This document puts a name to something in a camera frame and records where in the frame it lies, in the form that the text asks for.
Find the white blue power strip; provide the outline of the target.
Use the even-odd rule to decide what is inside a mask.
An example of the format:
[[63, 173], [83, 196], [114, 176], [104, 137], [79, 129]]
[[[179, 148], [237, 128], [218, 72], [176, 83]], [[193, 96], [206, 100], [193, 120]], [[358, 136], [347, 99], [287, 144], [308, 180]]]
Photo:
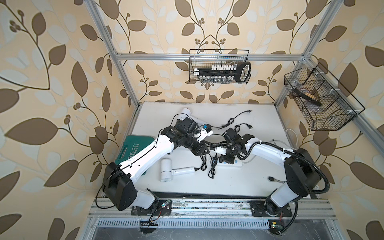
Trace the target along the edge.
[[226, 168], [241, 168], [243, 166], [243, 163], [240, 161], [235, 160], [233, 164], [229, 164], [226, 162], [218, 162], [217, 167], [226, 167]]

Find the dark green hair dryer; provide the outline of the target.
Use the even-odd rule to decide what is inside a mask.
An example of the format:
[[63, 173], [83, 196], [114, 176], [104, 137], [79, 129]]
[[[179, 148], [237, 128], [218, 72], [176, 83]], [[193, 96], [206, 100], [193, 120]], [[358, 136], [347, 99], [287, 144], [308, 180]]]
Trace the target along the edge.
[[246, 126], [249, 130], [253, 128], [251, 124], [248, 123], [241, 123], [238, 125], [235, 125], [232, 127], [227, 127], [221, 134], [212, 134], [212, 136], [219, 136], [222, 137], [223, 140], [217, 143], [214, 143], [215, 145], [234, 145], [238, 140], [240, 140], [240, 130], [242, 127]]

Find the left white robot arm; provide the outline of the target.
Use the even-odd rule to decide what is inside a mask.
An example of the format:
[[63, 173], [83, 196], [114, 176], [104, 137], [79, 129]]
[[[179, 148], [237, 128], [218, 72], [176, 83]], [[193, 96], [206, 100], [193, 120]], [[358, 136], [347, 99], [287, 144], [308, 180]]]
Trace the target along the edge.
[[103, 192], [119, 211], [131, 205], [143, 209], [150, 208], [156, 199], [155, 195], [149, 190], [142, 191], [135, 187], [142, 174], [178, 147], [190, 150], [197, 157], [208, 154], [209, 148], [203, 140], [212, 134], [211, 125], [199, 123], [185, 115], [185, 118], [178, 119], [175, 125], [161, 129], [157, 139], [133, 157], [120, 164], [112, 162], [107, 165], [98, 193]]

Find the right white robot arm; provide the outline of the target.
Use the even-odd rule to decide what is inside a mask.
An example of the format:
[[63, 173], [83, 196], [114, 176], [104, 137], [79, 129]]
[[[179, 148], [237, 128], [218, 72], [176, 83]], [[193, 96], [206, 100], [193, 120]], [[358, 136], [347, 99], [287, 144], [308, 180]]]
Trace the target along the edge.
[[284, 168], [286, 181], [268, 195], [264, 203], [263, 210], [270, 216], [276, 216], [290, 202], [310, 194], [324, 194], [330, 189], [326, 174], [304, 149], [285, 149], [250, 134], [240, 136], [232, 128], [226, 130], [223, 137], [225, 142], [211, 144], [211, 149], [223, 156], [225, 162], [257, 156]]

